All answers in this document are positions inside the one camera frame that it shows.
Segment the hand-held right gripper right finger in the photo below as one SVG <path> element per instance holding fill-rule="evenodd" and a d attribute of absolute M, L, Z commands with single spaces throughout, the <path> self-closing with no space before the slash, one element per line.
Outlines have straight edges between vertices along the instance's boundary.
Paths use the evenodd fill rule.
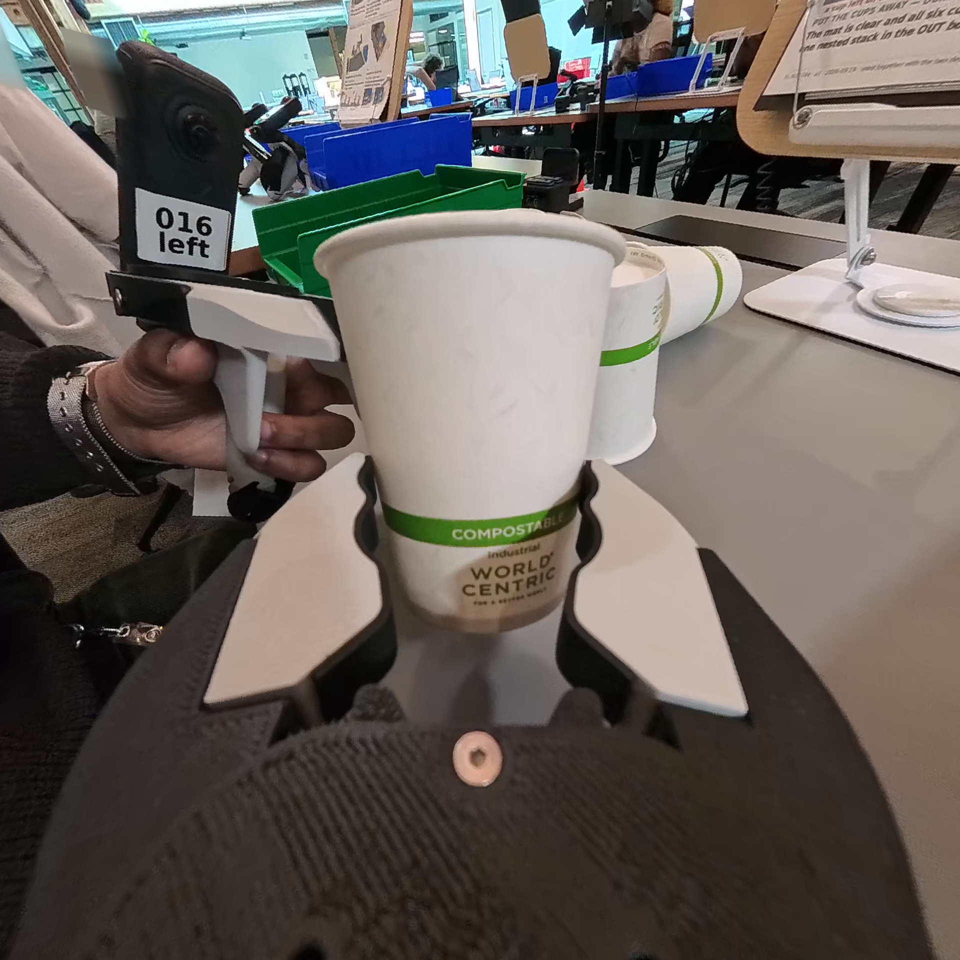
<path fill-rule="evenodd" d="M 578 563 L 558 626 L 558 670 L 617 724 L 632 695 L 744 719 L 747 697 L 698 546 L 656 499 L 605 461 L 585 462 Z"/>

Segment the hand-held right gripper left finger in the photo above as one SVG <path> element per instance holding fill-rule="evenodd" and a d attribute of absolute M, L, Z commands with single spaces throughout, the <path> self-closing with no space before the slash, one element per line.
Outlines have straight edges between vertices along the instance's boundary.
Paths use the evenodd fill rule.
<path fill-rule="evenodd" d="M 397 656 L 388 578 L 378 560 L 370 457 L 353 453 L 261 529 L 203 704 L 288 701 L 303 724 L 344 716 Z"/>

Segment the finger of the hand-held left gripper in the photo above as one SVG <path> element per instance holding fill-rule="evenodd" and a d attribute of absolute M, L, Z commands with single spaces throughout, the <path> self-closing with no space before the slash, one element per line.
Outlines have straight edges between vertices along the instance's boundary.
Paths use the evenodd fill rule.
<path fill-rule="evenodd" d="M 190 329 L 201 339 L 321 362 L 345 358 L 330 298 L 192 285 L 185 302 Z"/>

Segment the green plastic bin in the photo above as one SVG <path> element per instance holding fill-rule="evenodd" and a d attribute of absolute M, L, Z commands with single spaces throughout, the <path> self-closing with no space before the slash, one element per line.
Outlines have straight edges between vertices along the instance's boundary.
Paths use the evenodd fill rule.
<path fill-rule="evenodd" d="M 316 269 L 318 246 L 353 227 L 435 212 L 516 210 L 526 174 L 501 168 L 439 164 L 271 203 L 252 215 L 260 256 L 271 280 L 327 297 L 330 283 Z"/>

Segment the white paper cup green band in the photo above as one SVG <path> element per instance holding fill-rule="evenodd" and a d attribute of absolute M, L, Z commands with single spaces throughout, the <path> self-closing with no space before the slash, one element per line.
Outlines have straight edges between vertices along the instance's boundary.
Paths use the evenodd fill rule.
<path fill-rule="evenodd" d="M 503 633 L 562 601 L 615 268 L 570 214 L 440 212 L 322 242 L 398 580 L 426 620 Z"/>
<path fill-rule="evenodd" d="M 661 343 L 666 345 L 725 316 L 743 283 L 738 256 L 724 246 L 659 246 L 668 310 Z"/>
<path fill-rule="evenodd" d="M 666 321 L 666 264 L 650 247 L 628 243 L 614 268 L 587 444 L 588 460 L 629 462 L 656 437 L 659 347 Z"/>

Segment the person's left forearm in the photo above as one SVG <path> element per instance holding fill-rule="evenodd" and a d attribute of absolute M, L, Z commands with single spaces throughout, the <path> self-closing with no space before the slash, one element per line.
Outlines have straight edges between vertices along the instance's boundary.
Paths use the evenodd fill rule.
<path fill-rule="evenodd" d="M 75 345 L 37 347 L 1 334 L 1 510 L 41 503 L 94 484 L 51 424 L 55 378 L 105 354 Z"/>

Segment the grey desk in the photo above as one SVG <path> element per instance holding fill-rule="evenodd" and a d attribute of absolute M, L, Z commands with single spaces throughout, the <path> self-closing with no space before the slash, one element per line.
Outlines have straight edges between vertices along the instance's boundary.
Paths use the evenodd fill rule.
<path fill-rule="evenodd" d="M 565 598 L 466 636 L 392 583 L 388 678 L 469 881 L 534 956 L 958 958 L 958 375 L 738 304 L 658 349 L 620 466 L 691 535 L 744 719 L 559 670 Z"/>

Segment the person's left hand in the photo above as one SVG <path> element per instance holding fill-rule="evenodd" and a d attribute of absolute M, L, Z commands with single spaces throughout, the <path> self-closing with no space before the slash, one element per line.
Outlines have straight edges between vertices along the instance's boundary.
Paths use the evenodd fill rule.
<path fill-rule="evenodd" d="M 119 446 L 151 461 L 224 471 L 227 419 L 214 384 L 216 344 L 151 330 L 116 361 L 98 366 L 88 390 L 102 425 Z M 285 366 L 279 414 L 264 413 L 246 462 L 259 474 L 311 482 L 327 468 L 323 451 L 347 447 L 354 423 L 333 411 L 352 403 L 346 385 L 306 359 Z"/>

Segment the spare black gripper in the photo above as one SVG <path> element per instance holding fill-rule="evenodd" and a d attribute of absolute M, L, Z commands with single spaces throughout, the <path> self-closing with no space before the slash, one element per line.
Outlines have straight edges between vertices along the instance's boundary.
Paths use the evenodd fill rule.
<path fill-rule="evenodd" d="M 248 162 L 238 178 L 238 194 L 247 196 L 258 182 L 271 202 L 309 194 L 306 149 L 283 130 L 302 110 L 297 97 L 286 97 L 268 109 L 256 103 L 244 113 L 244 146 Z"/>

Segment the beige jacket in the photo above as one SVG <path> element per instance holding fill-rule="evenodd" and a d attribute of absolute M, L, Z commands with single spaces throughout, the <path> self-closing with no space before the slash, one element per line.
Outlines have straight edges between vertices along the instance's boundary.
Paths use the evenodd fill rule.
<path fill-rule="evenodd" d="M 117 318 L 114 170 L 31 91 L 1 89 L 1 297 L 29 337 L 117 357 L 138 330 Z"/>

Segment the metal clip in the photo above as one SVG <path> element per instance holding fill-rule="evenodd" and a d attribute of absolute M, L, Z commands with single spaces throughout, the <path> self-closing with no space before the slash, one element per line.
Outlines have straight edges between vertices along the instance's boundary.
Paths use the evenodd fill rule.
<path fill-rule="evenodd" d="M 144 649 L 154 644 L 163 633 L 161 625 L 135 621 L 118 626 L 90 626 L 71 623 L 68 628 L 77 649 L 123 647 Z"/>

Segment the silver mesh wristwatch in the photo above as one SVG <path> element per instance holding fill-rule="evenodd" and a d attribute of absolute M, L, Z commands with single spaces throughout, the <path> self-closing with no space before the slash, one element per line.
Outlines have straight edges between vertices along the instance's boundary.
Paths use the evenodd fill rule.
<path fill-rule="evenodd" d="M 145 497 L 158 490 L 165 464 L 127 450 L 105 426 L 92 386 L 96 371 L 112 363 L 87 362 L 56 376 L 47 392 L 47 412 L 55 435 L 78 462 L 86 487 L 121 498 Z"/>

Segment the wooden stand with picture sheet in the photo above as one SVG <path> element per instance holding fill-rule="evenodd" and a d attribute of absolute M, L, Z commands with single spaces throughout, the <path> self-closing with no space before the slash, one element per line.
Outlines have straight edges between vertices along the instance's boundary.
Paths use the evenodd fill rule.
<path fill-rule="evenodd" d="M 342 129 L 400 118 L 412 1 L 349 1 L 338 123 Z"/>

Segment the person's torso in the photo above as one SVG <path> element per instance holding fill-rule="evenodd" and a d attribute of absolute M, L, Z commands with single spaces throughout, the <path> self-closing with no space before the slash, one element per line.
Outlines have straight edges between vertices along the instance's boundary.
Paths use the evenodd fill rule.
<path fill-rule="evenodd" d="M 108 640 L 129 622 L 168 624 L 256 532 L 222 520 L 107 573 L 56 604 L 53 586 L 2 540 L 1 944 L 9 952 L 55 801 L 134 654 Z"/>

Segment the black battery charging case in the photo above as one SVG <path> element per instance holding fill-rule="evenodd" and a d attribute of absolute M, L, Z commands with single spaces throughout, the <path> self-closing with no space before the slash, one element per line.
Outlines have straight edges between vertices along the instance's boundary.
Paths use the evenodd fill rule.
<path fill-rule="evenodd" d="M 522 207 L 544 212 L 579 212 L 583 208 L 579 151 L 552 147 L 543 151 L 539 174 L 526 176 Z"/>

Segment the plain wooden board stand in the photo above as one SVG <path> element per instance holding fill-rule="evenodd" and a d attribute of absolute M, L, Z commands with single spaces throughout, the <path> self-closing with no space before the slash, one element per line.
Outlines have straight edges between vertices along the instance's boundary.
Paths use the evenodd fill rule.
<path fill-rule="evenodd" d="M 544 80 L 551 72 L 546 25 L 541 13 L 506 23 L 503 30 L 510 76 L 517 85 L 532 78 Z"/>
<path fill-rule="evenodd" d="M 746 37 L 762 35 L 768 29 L 778 1 L 695 1 L 692 37 L 698 44 L 711 42 L 714 35 L 742 30 Z"/>

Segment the long wooden edged table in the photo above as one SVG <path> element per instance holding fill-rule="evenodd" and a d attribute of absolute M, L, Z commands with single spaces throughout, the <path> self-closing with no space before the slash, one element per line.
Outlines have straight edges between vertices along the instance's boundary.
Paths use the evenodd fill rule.
<path fill-rule="evenodd" d="M 587 107 L 554 107 L 472 119 L 473 145 L 523 150 L 542 160 L 549 148 L 579 153 L 586 184 L 628 193 L 634 170 L 635 193 L 652 197 L 657 172 L 669 147 L 679 143 L 737 140 L 739 89 L 700 89 L 660 97 L 623 97 Z"/>

